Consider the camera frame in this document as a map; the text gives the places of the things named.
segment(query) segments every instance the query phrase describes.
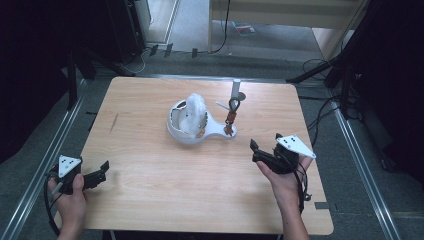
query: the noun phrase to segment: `table top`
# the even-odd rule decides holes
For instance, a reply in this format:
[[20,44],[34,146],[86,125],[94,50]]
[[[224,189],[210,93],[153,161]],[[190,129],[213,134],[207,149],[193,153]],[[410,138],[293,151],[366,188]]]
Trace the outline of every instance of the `table top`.
[[[232,82],[116,77],[112,80],[81,156],[82,172],[106,161],[106,182],[86,191],[88,229],[222,233],[281,233],[269,181],[252,162],[250,139],[271,152],[275,134],[296,134],[310,147],[294,86],[242,82],[247,98],[237,111],[233,139],[213,136],[184,145],[169,134],[169,110],[200,94],[212,116],[224,122]],[[308,169],[302,218],[309,234],[333,231],[316,162]]]

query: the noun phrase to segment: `gray floor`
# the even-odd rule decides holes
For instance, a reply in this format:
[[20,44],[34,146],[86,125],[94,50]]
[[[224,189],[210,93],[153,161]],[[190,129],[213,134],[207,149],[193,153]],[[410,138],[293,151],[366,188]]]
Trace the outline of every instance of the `gray floor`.
[[[184,4],[189,2],[181,0],[180,9],[184,9]],[[182,41],[183,36],[175,35],[181,26],[178,22],[184,14],[177,12],[175,24],[173,26],[170,42],[174,42],[174,50],[181,47],[188,41]],[[233,52],[234,46],[229,45],[224,49],[233,52],[229,55],[224,52],[222,55],[199,55],[191,58],[190,54],[173,53],[164,58],[163,52],[149,57],[144,56],[145,68],[137,76],[157,75],[190,75],[190,76],[215,76],[215,77],[237,77],[260,82],[281,82],[283,79],[298,76],[303,72],[303,62],[315,56],[309,56],[305,52],[319,54],[317,46],[313,46],[314,40],[298,32],[299,36],[304,36],[305,41],[310,45],[303,48],[289,48],[292,51],[287,55],[268,56],[264,58],[248,58],[252,54],[259,56],[263,53],[260,48],[249,48],[248,53],[236,56]],[[186,49],[190,50],[196,45],[199,49],[205,47],[202,37],[190,37],[193,44],[187,44]],[[280,46],[279,38],[270,39],[268,46]],[[259,46],[262,41],[250,42],[252,46]],[[128,65],[133,70],[142,69],[143,63],[138,58]],[[84,101],[69,130],[63,144],[59,149],[60,154],[78,156],[89,134],[94,116],[86,112],[97,112],[102,99],[107,91],[110,80],[115,76],[110,70],[97,66],[98,75],[96,79],[87,80],[88,86]],[[328,90],[317,80],[308,80],[303,84],[296,85],[300,96],[328,97]],[[301,99],[302,110],[306,124],[315,120],[319,108],[323,101]],[[67,96],[65,95],[51,110],[44,121],[34,130],[25,146],[14,157],[0,165],[0,233],[2,233],[12,218],[17,203],[22,194],[27,190],[34,173],[41,163],[44,154],[49,148],[54,135],[66,114]],[[364,125],[358,121],[349,121],[353,132],[361,147],[362,154],[371,170],[373,179],[387,204],[393,220],[399,230],[402,239],[422,239],[424,235],[424,194],[417,181],[405,173],[388,173],[380,166],[378,152],[373,145]],[[335,115],[330,115],[321,121],[318,140],[314,146],[314,151],[318,155],[317,163],[323,182],[324,190],[330,206],[330,212],[334,223],[334,232],[329,236],[311,236],[312,239],[386,239],[381,224],[376,216],[376,211],[370,201],[369,194],[364,187],[358,168],[356,167],[351,150],[346,143],[345,136],[341,131]],[[50,230],[45,214],[42,198],[34,202],[30,207],[31,213],[21,230],[18,239],[54,239],[54,234]],[[97,230],[84,231],[83,239],[101,239],[101,232]]]

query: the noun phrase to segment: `person's arm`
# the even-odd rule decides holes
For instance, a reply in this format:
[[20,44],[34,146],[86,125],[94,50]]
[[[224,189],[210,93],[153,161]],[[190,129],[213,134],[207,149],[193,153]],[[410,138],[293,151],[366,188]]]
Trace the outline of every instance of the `person's arm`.
[[[303,158],[299,162],[302,166],[306,166],[305,169],[307,169],[311,160],[310,158]],[[265,163],[258,161],[256,164],[265,177],[271,182],[272,190],[283,219],[284,239],[309,239],[305,224],[300,216],[299,196],[297,191],[298,183],[294,174],[276,174],[269,169]]]
[[[49,181],[49,189],[53,190],[57,186],[54,179]],[[84,218],[86,213],[86,199],[82,192],[84,187],[84,177],[77,174],[73,182],[73,194],[60,196],[56,193],[53,199],[58,198],[56,201],[57,210],[62,218],[62,228],[60,235],[57,239],[60,240],[76,240],[80,238],[81,232],[84,228]]]

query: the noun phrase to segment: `hand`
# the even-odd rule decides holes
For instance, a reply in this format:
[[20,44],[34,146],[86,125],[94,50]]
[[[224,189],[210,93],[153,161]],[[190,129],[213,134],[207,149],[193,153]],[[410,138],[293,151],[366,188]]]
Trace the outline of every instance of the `hand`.
[[[51,179],[48,186],[52,191],[57,183],[54,179]],[[77,174],[72,184],[72,195],[62,194],[60,196],[60,193],[56,193],[53,196],[53,199],[60,196],[55,203],[62,218],[62,228],[58,239],[79,239],[81,235],[87,208],[86,198],[82,192],[83,187],[84,177]]]
[[[312,159],[308,157],[300,157],[297,172],[299,179],[302,179],[302,173],[306,171],[311,164]],[[256,162],[261,172],[268,178],[280,208],[281,217],[283,219],[284,239],[309,239],[305,224],[300,216],[298,182],[292,173],[276,174],[262,161]]]

